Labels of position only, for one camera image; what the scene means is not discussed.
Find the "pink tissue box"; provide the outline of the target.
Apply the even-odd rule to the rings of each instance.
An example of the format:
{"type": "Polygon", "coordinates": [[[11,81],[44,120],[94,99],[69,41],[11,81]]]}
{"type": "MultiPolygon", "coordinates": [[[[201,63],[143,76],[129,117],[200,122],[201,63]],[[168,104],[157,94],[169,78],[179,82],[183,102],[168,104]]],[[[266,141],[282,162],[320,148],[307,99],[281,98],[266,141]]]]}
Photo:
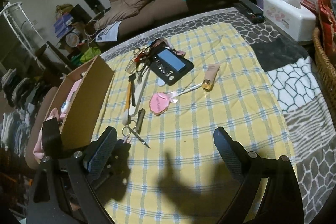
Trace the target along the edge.
{"type": "MultiPolygon", "coordinates": [[[[70,92],[69,92],[69,94],[68,94],[68,96],[67,96],[66,101],[70,101],[70,103],[73,101],[73,99],[74,99],[74,97],[75,97],[75,93],[76,93],[76,91],[78,90],[78,88],[79,88],[81,82],[82,82],[82,79],[79,79],[79,80],[77,80],[77,81],[73,84],[73,86],[72,86],[72,88],[71,88],[71,90],[70,90],[70,92]]],[[[61,109],[60,109],[60,116],[59,116],[59,118],[60,118],[61,120],[63,120],[63,119],[65,118],[66,114],[62,114],[62,113],[61,113],[61,109]]]]}

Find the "pink cloth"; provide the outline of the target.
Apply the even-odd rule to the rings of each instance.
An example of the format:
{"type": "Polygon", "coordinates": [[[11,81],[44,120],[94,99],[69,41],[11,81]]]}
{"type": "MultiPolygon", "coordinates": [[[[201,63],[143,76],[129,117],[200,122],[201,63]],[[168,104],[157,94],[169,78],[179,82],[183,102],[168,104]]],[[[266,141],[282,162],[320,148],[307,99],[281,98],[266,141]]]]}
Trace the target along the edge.
{"type": "Polygon", "coordinates": [[[38,140],[33,149],[33,155],[37,161],[45,156],[60,159],[63,153],[63,144],[60,133],[60,117],[57,108],[53,108],[43,122],[38,135],[38,140]]]}

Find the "brown cushion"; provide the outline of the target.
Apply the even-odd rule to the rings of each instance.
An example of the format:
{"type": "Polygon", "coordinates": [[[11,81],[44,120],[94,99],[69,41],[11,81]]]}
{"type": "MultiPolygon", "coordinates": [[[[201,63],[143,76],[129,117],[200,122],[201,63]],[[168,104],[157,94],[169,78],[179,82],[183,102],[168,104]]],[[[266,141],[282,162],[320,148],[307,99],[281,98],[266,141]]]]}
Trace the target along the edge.
{"type": "Polygon", "coordinates": [[[153,0],[118,0],[110,3],[110,10],[99,19],[94,27],[101,30],[115,22],[136,16],[139,12],[153,0]]]}

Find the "black nail clipper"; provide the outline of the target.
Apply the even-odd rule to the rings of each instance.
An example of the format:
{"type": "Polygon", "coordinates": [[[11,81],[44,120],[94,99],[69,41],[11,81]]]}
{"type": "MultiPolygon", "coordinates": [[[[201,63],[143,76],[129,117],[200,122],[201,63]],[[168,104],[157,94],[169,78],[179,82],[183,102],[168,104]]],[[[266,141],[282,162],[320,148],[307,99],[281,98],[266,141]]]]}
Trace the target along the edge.
{"type": "Polygon", "coordinates": [[[138,134],[140,134],[140,132],[141,132],[141,128],[142,128],[145,113],[146,113],[146,111],[145,111],[144,108],[140,109],[139,112],[138,112],[137,124],[136,124],[136,128],[135,128],[136,132],[138,134]]]}

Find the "wicker basket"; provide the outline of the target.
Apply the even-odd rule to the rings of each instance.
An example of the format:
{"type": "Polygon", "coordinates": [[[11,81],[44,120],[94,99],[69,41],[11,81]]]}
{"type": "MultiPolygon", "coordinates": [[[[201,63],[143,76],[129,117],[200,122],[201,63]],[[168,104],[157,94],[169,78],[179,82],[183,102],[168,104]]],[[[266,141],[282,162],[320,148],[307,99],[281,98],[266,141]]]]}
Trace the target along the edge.
{"type": "Polygon", "coordinates": [[[322,82],[323,91],[335,110],[335,67],[330,62],[322,48],[320,30],[316,27],[313,31],[313,44],[315,48],[315,63],[322,82]]]}

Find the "brown cardboard box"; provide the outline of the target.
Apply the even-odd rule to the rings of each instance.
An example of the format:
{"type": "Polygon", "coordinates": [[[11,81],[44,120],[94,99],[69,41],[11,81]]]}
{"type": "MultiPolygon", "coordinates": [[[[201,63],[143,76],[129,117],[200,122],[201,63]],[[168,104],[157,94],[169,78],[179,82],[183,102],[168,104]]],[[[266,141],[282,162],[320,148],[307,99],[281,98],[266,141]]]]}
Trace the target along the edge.
{"type": "Polygon", "coordinates": [[[96,56],[69,73],[58,88],[49,106],[46,118],[52,109],[61,110],[74,84],[78,84],[62,125],[60,135],[65,149],[88,145],[100,113],[114,71],[96,56]]]}

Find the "small silver scissors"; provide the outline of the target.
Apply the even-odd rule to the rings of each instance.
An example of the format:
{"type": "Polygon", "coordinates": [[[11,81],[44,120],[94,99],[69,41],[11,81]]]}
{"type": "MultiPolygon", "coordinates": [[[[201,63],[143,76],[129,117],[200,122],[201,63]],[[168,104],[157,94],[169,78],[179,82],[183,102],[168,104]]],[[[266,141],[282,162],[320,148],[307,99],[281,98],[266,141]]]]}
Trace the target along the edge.
{"type": "Polygon", "coordinates": [[[137,132],[137,122],[134,120],[131,120],[128,125],[125,125],[122,129],[122,135],[124,137],[129,137],[130,135],[133,135],[136,137],[137,140],[139,140],[144,146],[150,149],[150,146],[140,137],[140,135],[137,132]]]}

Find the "round white blue container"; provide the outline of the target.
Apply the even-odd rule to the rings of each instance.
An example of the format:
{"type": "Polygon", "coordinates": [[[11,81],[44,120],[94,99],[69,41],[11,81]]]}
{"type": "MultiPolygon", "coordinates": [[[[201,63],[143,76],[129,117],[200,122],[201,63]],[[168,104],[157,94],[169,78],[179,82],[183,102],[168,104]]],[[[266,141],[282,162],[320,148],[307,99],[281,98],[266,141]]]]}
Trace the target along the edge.
{"type": "Polygon", "coordinates": [[[67,111],[68,111],[69,106],[70,106],[70,101],[66,101],[66,102],[64,102],[64,103],[62,104],[62,106],[61,106],[61,113],[62,113],[62,114],[66,114],[67,111]]]}

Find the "grey stone pattern tablecloth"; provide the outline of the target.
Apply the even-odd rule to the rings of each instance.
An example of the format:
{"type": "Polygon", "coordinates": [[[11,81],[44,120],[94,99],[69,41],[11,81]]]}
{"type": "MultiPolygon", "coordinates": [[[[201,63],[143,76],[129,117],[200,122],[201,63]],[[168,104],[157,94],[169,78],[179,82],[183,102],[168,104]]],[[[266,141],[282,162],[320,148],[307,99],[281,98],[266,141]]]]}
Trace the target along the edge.
{"type": "MultiPolygon", "coordinates": [[[[122,130],[126,99],[126,66],[135,48],[155,39],[195,30],[214,23],[231,24],[252,48],[266,73],[294,149],[290,158],[301,192],[305,223],[310,223],[335,187],[335,114],[325,99],[317,68],[306,49],[280,35],[267,23],[252,24],[233,8],[199,14],[145,32],[105,52],[102,57],[115,75],[103,103],[94,135],[106,127],[122,130]]],[[[126,175],[127,156],[117,175],[126,175]]]]}

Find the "orange handled white brush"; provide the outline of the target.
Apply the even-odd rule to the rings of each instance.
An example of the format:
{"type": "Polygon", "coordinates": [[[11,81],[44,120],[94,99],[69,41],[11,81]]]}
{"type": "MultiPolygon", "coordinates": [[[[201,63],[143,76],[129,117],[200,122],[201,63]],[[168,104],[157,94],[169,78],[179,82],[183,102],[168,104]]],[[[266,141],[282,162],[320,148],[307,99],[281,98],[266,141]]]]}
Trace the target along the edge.
{"type": "Polygon", "coordinates": [[[127,85],[126,103],[125,103],[123,116],[122,116],[122,124],[124,126],[129,123],[130,100],[131,100],[131,81],[129,81],[127,85]]]}

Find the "yellow plaid cloth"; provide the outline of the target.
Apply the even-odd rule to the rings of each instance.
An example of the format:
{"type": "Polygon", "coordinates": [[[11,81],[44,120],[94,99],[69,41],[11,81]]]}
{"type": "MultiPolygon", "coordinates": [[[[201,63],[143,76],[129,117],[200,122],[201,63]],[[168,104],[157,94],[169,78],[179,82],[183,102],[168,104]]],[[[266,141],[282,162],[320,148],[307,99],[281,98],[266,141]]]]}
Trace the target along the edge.
{"type": "Polygon", "coordinates": [[[130,138],[126,175],[98,195],[117,223],[215,223],[239,188],[214,145],[224,128],[248,151],[294,157],[288,129],[266,73],[252,48],[228,23],[214,23],[168,38],[194,68],[173,86],[150,74],[142,95],[141,137],[130,138]],[[207,67],[220,64],[213,88],[178,97],[161,115],[149,108],[153,94],[202,84],[207,67]]]}

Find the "black manicure kit case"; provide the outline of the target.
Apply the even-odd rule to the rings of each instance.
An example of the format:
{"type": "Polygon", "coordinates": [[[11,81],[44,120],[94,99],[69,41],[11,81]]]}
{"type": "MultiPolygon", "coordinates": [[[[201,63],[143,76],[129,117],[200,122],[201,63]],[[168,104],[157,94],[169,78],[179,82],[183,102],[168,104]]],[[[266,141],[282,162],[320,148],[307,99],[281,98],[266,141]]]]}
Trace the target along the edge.
{"type": "Polygon", "coordinates": [[[150,70],[168,86],[173,86],[194,68],[184,52],[171,48],[164,39],[156,39],[149,49],[150,70]]]}

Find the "beige cosmetic tube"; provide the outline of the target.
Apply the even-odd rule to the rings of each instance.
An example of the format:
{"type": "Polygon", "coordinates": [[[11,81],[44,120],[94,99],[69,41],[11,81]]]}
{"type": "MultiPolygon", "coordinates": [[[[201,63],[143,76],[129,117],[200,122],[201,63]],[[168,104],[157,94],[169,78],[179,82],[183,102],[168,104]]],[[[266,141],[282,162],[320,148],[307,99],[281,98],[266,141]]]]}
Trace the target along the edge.
{"type": "Polygon", "coordinates": [[[207,67],[205,76],[202,82],[202,89],[209,92],[213,88],[215,78],[220,68],[220,64],[210,64],[207,67]]]}

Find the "gold hair comb clip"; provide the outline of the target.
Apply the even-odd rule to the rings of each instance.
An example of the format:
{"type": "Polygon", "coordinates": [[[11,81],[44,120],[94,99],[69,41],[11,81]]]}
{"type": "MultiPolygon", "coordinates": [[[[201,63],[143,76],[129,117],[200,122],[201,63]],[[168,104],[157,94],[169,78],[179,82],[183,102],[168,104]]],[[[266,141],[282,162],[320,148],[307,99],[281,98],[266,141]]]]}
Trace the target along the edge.
{"type": "Polygon", "coordinates": [[[125,71],[129,74],[134,73],[135,69],[143,63],[147,58],[147,50],[145,48],[135,48],[133,57],[126,66],[125,71]]]}

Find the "white tissue dispenser box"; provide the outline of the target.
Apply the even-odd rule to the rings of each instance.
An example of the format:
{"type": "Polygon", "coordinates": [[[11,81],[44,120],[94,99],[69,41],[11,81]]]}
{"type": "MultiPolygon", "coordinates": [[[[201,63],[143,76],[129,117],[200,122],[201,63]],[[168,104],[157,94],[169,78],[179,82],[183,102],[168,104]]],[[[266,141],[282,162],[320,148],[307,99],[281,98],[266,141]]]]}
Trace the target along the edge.
{"type": "Polygon", "coordinates": [[[312,40],[316,16],[300,0],[263,0],[264,17],[298,43],[312,40]]]}

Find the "black razor tool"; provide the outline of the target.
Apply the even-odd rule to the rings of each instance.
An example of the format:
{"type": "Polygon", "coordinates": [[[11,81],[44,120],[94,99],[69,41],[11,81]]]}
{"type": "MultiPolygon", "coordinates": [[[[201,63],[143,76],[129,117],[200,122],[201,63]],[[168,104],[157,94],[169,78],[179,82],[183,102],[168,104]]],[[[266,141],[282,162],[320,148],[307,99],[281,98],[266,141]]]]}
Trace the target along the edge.
{"type": "Polygon", "coordinates": [[[129,76],[129,82],[130,82],[130,103],[132,106],[135,106],[136,105],[136,102],[135,102],[135,81],[136,79],[136,74],[133,73],[129,76]]]}

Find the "white nail file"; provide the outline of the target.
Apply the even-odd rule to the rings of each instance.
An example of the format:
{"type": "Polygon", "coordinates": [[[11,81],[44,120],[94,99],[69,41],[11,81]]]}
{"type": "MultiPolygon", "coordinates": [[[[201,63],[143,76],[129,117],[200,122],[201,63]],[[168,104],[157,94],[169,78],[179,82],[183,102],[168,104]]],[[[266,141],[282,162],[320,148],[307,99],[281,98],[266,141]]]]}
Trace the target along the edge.
{"type": "Polygon", "coordinates": [[[139,110],[139,106],[142,100],[142,95],[145,90],[145,85],[147,83],[147,79],[149,77],[150,69],[147,69],[143,75],[136,76],[136,79],[134,81],[135,83],[135,102],[136,105],[132,106],[130,103],[130,108],[129,108],[129,115],[131,117],[135,116],[139,110]]]}

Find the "white printed paper sheet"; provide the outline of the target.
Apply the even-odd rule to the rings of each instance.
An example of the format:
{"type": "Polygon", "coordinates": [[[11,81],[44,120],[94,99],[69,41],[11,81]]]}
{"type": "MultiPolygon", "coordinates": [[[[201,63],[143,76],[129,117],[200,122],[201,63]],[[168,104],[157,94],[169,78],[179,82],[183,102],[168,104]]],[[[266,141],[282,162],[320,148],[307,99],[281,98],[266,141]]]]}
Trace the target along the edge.
{"type": "Polygon", "coordinates": [[[118,39],[118,29],[121,24],[121,21],[114,22],[104,28],[99,34],[96,36],[96,42],[116,42],[118,39]]]}

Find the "pink lollipop cookie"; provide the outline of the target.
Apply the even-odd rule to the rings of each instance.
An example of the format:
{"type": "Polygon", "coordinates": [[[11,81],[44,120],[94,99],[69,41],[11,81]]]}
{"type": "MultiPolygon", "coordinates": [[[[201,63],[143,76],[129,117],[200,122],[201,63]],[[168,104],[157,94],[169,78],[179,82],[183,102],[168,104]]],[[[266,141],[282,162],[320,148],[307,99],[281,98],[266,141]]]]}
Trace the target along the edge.
{"type": "Polygon", "coordinates": [[[163,114],[169,108],[171,103],[176,104],[178,102],[179,96],[189,93],[193,90],[196,90],[200,88],[201,86],[202,84],[197,84],[190,88],[185,89],[182,92],[174,91],[174,92],[169,92],[169,93],[164,93],[164,92],[155,93],[153,94],[153,96],[151,97],[149,101],[150,111],[154,115],[159,116],[163,114]]]}

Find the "black remote control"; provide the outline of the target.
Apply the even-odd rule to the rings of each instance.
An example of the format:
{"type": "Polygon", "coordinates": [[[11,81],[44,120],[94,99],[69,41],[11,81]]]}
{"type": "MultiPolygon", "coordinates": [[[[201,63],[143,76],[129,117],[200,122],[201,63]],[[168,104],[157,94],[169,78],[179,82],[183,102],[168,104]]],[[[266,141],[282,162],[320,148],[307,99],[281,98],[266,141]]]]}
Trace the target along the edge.
{"type": "Polygon", "coordinates": [[[250,0],[238,0],[234,3],[234,7],[251,23],[258,24],[264,22],[263,11],[250,0]]]}

